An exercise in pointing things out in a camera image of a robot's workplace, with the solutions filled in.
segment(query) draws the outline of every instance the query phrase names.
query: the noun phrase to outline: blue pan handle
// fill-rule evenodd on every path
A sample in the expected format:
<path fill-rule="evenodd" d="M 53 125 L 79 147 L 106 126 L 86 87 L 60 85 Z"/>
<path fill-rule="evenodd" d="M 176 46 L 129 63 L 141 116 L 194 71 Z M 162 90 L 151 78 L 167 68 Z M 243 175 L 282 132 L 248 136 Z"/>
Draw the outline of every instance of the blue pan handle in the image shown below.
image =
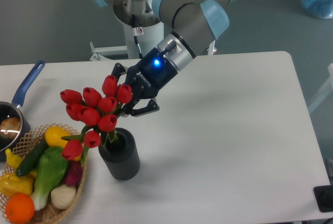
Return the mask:
<path fill-rule="evenodd" d="M 44 61 L 39 60 L 38 62 L 36 62 L 36 64 L 33 66 L 32 70 L 29 72 L 27 77 L 24 79 L 24 81 L 21 83 L 21 85 L 17 89 L 14 97 L 11 100 L 13 103 L 20 105 L 21 107 L 23 106 L 25 94 L 27 93 L 28 88 L 31 86 L 33 81 L 42 71 L 44 66 L 45 66 Z"/>

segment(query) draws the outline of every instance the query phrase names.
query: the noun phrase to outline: cucumber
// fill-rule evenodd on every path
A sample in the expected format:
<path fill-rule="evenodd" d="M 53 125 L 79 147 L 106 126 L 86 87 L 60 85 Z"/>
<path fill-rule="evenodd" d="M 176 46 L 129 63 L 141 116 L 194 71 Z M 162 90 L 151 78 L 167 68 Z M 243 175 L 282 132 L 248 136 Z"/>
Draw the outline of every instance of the cucumber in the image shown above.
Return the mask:
<path fill-rule="evenodd" d="M 40 157 L 45 150 L 49 148 L 45 138 L 42 138 L 40 143 L 37 144 L 21 161 L 20 165 L 16 169 L 16 176 L 21 177 L 29 174 L 31 170 L 37 167 Z"/>

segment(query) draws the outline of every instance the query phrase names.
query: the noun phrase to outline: fruit basket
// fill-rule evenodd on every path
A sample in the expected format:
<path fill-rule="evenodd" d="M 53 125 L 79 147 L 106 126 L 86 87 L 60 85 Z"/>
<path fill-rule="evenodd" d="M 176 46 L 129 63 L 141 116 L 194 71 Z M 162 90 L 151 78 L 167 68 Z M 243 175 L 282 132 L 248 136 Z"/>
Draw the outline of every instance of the fruit basket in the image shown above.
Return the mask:
<path fill-rule="evenodd" d="M 35 146 L 37 145 L 40 140 L 43 138 L 45 131 L 51 127 L 51 126 L 58 126 L 65 130 L 67 130 L 71 135 L 80 134 L 76 130 L 74 130 L 72 127 L 68 125 L 61 125 L 53 123 L 52 125 L 45 125 L 40 126 L 39 128 L 35 128 L 35 130 L 31 130 L 29 133 L 26 133 L 23 138 L 20 139 L 20 141 L 16 144 L 16 146 L 13 148 L 12 153 L 19 155 L 20 157 L 25 157 L 27 153 Z M 50 196 L 47 200 L 46 206 L 38 211 L 35 211 L 34 216 L 29 222 L 26 223 L 57 223 L 61 220 L 63 220 L 69 212 L 72 211 L 74 206 L 76 205 L 80 194 L 83 189 L 85 177 L 86 177 L 86 170 L 87 170 L 87 161 L 84 163 L 83 167 L 83 174 L 80 182 L 76 185 L 76 195 L 74 200 L 71 202 L 71 204 L 66 209 L 58 209 L 56 208 L 50 199 Z M 15 172 L 15 170 L 6 163 L 6 166 L 4 168 L 3 174 Z M 6 204 L 9 198 L 4 196 L 3 194 L 0 194 L 0 210 L 2 211 L 2 216 L 8 221 L 8 218 L 5 214 Z"/>

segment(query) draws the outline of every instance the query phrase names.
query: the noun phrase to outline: red tulip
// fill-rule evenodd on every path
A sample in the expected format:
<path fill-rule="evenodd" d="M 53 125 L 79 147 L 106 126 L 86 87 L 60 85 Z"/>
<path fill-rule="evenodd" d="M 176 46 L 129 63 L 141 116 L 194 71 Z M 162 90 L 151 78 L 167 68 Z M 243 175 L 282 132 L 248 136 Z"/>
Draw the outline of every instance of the red tulip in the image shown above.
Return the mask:
<path fill-rule="evenodd" d="M 117 92 L 118 85 L 115 76 L 105 77 L 104 83 L 102 85 L 102 91 L 106 96 L 114 96 Z"/>
<path fill-rule="evenodd" d="M 82 95 L 75 90 L 64 90 L 60 92 L 61 99 L 66 103 L 82 103 Z"/>
<path fill-rule="evenodd" d="M 117 91 L 117 100 L 120 103 L 129 103 L 132 99 L 132 88 L 127 84 L 119 86 Z"/>
<path fill-rule="evenodd" d="M 66 105 L 66 111 L 70 118 L 72 118 L 74 121 L 80 121 L 78 117 L 78 113 L 80 109 L 84 107 L 81 104 L 71 103 Z"/>
<path fill-rule="evenodd" d="M 115 129 L 117 117 L 115 115 L 105 115 L 98 121 L 98 127 L 101 131 L 111 132 Z"/>
<path fill-rule="evenodd" d="M 87 145 L 87 147 L 97 147 L 101 143 L 101 139 L 99 134 L 96 131 L 88 131 L 86 132 L 84 138 L 83 138 L 84 144 Z"/>
<path fill-rule="evenodd" d="M 118 102 L 115 97 L 104 97 L 98 102 L 98 108 L 104 113 L 110 113 L 116 109 L 117 104 Z"/>
<path fill-rule="evenodd" d="M 102 99 L 100 93 L 94 88 L 84 88 L 83 89 L 83 99 L 87 106 L 96 108 L 99 100 Z"/>
<path fill-rule="evenodd" d="M 100 115 L 94 108 L 82 107 L 79 110 L 78 118 L 88 126 L 97 125 Z"/>
<path fill-rule="evenodd" d="M 79 140 L 70 140 L 62 150 L 62 157 L 66 160 L 73 160 L 75 157 L 82 154 L 83 147 Z"/>

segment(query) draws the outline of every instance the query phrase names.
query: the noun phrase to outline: gray floor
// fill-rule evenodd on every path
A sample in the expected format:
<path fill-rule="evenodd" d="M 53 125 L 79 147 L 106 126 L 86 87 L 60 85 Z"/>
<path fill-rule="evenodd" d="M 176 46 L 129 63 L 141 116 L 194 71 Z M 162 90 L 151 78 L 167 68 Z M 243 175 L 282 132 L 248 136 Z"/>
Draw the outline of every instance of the gray floor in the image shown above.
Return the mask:
<path fill-rule="evenodd" d="M 91 0 L 0 0 L 0 9 L 0 65 L 87 61 L 90 41 L 125 44 L 112 8 Z M 307 15 L 300 0 L 235 0 L 225 10 L 230 27 L 216 43 L 218 53 L 289 52 L 308 102 L 329 77 L 333 19 Z M 333 157 L 332 118 L 333 95 L 311 116 L 324 158 Z"/>

